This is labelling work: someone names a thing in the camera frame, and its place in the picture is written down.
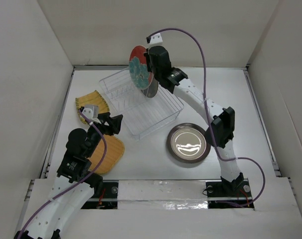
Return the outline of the teal and red floral plate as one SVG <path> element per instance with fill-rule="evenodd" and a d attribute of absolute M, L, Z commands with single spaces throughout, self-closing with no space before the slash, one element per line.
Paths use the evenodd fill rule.
<path fill-rule="evenodd" d="M 136 88 L 145 90 L 152 82 L 152 74 L 148 71 L 144 53 L 146 48 L 138 45 L 133 48 L 129 57 L 129 73 Z"/>

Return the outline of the grey reindeer plate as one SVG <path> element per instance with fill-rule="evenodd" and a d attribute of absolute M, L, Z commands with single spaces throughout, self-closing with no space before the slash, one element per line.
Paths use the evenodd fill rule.
<path fill-rule="evenodd" d="M 155 78 L 152 78 L 150 85 L 146 89 L 142 90 L 142 93 L 147 98 L 153 98 L 157 94 L 157 91 L 158 81 Z"/>

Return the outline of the brown-rimmed cream plate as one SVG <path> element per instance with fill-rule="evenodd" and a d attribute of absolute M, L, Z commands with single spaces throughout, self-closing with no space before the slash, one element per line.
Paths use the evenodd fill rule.
<path fill-rule="evenodd" d="M 206 141 L 206 131 L 194 123 L 181 123 L 173 127 L 166 139 L 170 155 L 186 164 L 200 163 L 206 159 L 211 145 Z"/>

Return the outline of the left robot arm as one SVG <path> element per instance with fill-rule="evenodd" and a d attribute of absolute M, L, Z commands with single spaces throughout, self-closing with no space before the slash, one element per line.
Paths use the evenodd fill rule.
<path fill-rule="evenodd" d="M 48 199 L 15 234 L 16 239 L 60 239 L 83 205 L 103 192 L 102 176 L 89 169 L 90 157 L 100 142 L 107 146 L 105 136 L 120 132 L 123 115 L 111 117 L 106 112 L 94 119 L 84 111 L 81 107 L 78 112 L 89 129 L 76 128 L 69 133 Z"/>

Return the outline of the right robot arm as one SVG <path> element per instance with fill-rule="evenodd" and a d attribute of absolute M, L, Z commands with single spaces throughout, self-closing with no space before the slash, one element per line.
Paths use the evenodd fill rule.
<path fill-rule="evenodd" d="M 234 153 L 233 137 L 235 129 L 235 111 L 224 108 L 204 96 L 187 74 L 172 67 L 169 53 L 163 46 L 153 46 L 144 53 L 147 69 L 155 80 L 176 97 L 184 100 L 207 123 L 206 141 L 215 147 L 221 169 L 221 187 L 223 193 L 233 196 L 240 190 L 244 176 L 238 167 Z"/>

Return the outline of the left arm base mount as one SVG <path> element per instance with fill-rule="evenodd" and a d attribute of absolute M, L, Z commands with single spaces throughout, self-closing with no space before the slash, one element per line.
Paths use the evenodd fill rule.
<path fill-rule="evenodd" d="M 118 208 L 118 180 L 107 180 L 103 182 L 103 187 L 99 193 L 95 193 L 81 209 L 109 210 Z"/>

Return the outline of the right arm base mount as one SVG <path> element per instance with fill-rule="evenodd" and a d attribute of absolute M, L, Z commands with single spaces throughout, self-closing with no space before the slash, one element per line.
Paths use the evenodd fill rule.
<path fill-rule="evenodd" d="M 253 197 L 248 180 L 244 180 L 238 189 L 231 192 L 227 192 L 222 187 L 222 182 L 217 180 L 206 181 L 205 186 L 202 194 L 207 196 L 209 209 L 236 208 L 233 204 L 244 208 L 254 208 L 254 203 L 251 203 Z"/>

